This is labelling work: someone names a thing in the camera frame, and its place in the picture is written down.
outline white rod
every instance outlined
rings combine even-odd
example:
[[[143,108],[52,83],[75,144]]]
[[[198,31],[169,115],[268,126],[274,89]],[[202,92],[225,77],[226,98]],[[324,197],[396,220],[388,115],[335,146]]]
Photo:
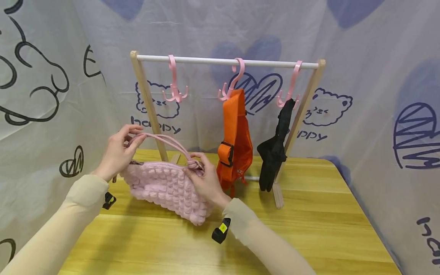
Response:
[[[245,179],[246,179],[246,180],[259,181],[259,180],[260,180],[260,177],[259,177],[259,176],[246,176],[246,175],[245,175]]]
[[[139,61],[151,61],[151,62],[168,62],[168,56],[160,55],[138,55]],[[200,58],[200,57],[179,57],[175,56],[176,63],[189,63],[189,64],[213,64],[213,65],[240,65],[236,59],[219,59],[219,58]],[[260,67],[276,67],[276,68],[294,68],[296,62],[284,62],[284,61],[265,61],[265,60],[244,60],[245,65],[248,66],[260,66]],[[301,64],[301,69],[317,69],[318,63],[306,63]]]

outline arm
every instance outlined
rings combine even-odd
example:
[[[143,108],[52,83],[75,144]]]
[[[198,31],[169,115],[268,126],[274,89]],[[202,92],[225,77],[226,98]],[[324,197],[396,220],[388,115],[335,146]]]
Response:
[[[271,274],[316,275],[296,249],[264,225],[239,199],[232,199],[223,216],[231,219],[229,228],[234,236],[260,259]]]
[[[85,227],[99,214],[109,185],[85,175],[71,187],[58,211],[26,243],[1,275],[56,275]]]
[[[128,166],[146,136],[131,137],[143,128],[125,125],[111,136],[101,163],[69,190],[58,211],[26,243],[0,275],[56,275],[86,226],[105,202],[108,182]],[[130,146],[124,142],[133,142]]]
[[[274,231],[265,226],[242,201],[231,200],[221,189],[215,166],[203,153],[191,153],[201,159],[205,174],[199,177],[184,169],[197,192],[231,219],[234,236],[247,246],[273,275],[315,275],[306,260]]]

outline black clip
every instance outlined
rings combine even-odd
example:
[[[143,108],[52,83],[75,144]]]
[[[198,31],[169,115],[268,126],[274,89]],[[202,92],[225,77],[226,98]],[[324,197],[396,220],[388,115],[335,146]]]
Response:
[[[231,225],[231,219],[230,218],[224,218],[222,224],[214,229],[212,238],[217,243],[222,243],[226,239],[226,234],[229,229],[229,226]]]
[[[105,203],[103,204],[103,208],[109,210],[110,207],[116,202],[116,197],[107,192],[105,195]]]
[[[232,163],[232,159],[234,157],[234,145],[229,144],[227,142],[222,141],[221,144],[227,145],[231,148],[231,150],[229,151],[229,156],[227,157],[227,160],[229,161],[229,164],[224,163],[223,161],[220,161],[224,166],[227,167],[232,167],[233,163]]]

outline black strap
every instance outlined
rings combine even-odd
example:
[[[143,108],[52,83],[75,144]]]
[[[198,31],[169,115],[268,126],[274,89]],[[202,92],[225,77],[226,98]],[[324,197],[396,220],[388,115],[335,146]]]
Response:
[[[103,208],[109,210],[110,207],[116,202],[116,197],[107,192],[105,194],[105,203],[103,204]]]
[[[217,243],[222,243],[226,239],[227,231],[229,230],[229,226],[231,225],[230,218],[224,218],[222,224],[214,229],[212,238]]]
[[[284,140],[290,127],[290,118],[295,106],[295,100],[289,99],[279,112],[275,136],[257,146],[257,151],[263,159],[260,173],[260,190],[270,192],[281,164],[286,161]]]

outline pink hook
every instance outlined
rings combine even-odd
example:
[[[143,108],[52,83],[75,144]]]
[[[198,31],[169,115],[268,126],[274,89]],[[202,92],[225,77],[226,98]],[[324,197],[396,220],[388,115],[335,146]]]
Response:
[[[283,108],[286,101],[292,98],[293,88],[295,86],[295,81],[297,80],[297,76],[301,70],[301,64],[302,64],[301,60],[298,60],[297,63],[295,64],[295,68],[293,69],[292,78],[290,79],[290,87],[289,87],[289,90],[287,91],[287,96],[286,96],[286,99],[284,100],[284,102],[281,100],[282,91],[279,91],[279,94],[277,95],[277,100],[276,100],[276,105],[278,107]]]
[[[217,94],[217,98],[220,99],[221,101],[225,101],[231,98],[231,93],[234,90],[235,84],[237,84],[237,82],[240,80],[240,78],[243,76],[243,74],[245,73],[245,62],[243,61],[243,59],[237,57],[235,58],[236,60],[238,60],[238,62],[240,63],[240,71],[238,73],[238,75],[232,80],[231,85],[229,86],[229,89],[226,93],[226,85],[227,83],[225,82],[223,84],[223,89],[219,90],[218,94]],[[237,71],[237,65],[232,65],[232,71],[235,73]]]
[[[173,101],[176,100],[177,103],[181,103],[182,99],[186,98],[188,96],[188,86],[185,87],[185,94],[182,95],[179,92],[179,89],[177,88],[177,69],[176,69],[176,60],[174,59],[173,55],[168,55],[169,63],[168,67],[171,70],[172,73],[172,83],[169,85],[171,90],[171,98],[166,98],[165,91],[162,90],[162,93],[164,94],[164,98],[166,101]]]
[[[298,107],[299,101],[300,101],[300,94],[297,94],[297,97],[295,98],[295,105],[293,106],[293,110],[295,110]]]

